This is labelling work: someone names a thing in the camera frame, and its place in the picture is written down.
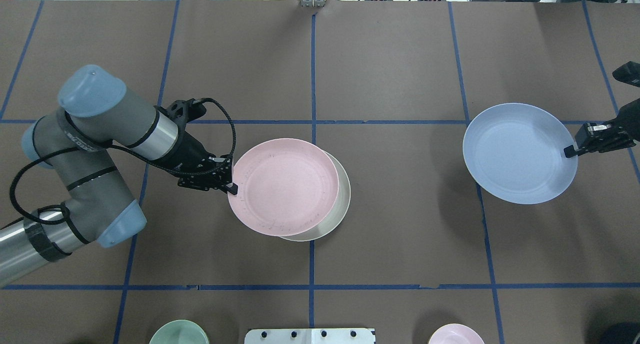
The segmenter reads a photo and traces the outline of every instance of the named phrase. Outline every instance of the blue joint cap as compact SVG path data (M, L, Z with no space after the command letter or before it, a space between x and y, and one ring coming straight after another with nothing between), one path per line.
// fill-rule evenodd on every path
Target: blue joint cap
M78 69L62 85L57 102L75 117L93 117L114 108L127 92L127 85L95 64Z
M32 124L27 130L24 131L24 134L22 135L22 139L20 140L20 144L22 145L22 151L24 152L25 155L27 155L27 158L29 158L30 160L39 160L41 157L38 155L38 152L36 151L36 146L34 144L34 131L36 129L36 125L38 124L40 120L38 119L34 124ZM40 167L46 168L46 169L52 169L53 167L51 165L49 165L46 162L40 162L38 163L38 165Z
M138 201L134 199L130 205L118 214L107 229L98 237L98 243L104 248L115 246L116 244L133 237L147 224Z

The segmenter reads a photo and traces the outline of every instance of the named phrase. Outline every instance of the white metal plate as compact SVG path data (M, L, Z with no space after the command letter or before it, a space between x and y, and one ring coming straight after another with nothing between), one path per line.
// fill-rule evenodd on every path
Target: white metal plate
M375 344L375 333L367 328L251 330L244 344Z

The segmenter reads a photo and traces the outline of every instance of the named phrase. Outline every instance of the blue plate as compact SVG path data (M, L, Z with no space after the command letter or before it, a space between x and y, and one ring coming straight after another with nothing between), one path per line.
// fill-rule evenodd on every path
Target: blue plate
M478 114L464 133L462 154L480 186L512 203L551 200L573 182L578 157L567 128L550 113L523 103L505 103Z

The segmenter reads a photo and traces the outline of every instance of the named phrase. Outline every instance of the pink bowl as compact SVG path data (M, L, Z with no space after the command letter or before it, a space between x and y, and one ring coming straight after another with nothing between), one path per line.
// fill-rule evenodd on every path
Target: pink bowl
M338 198L338 171L317 146L299 139L267 141L247 151L233 167L238 194L229 194L234 214L256 232L286 237L310 230Z

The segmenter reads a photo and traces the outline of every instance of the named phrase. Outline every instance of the green bowl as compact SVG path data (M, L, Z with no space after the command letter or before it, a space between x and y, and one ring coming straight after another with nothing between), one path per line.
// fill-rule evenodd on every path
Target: green bowl
M209 339L198 324L179 320L162 326L149 344L209 344Z

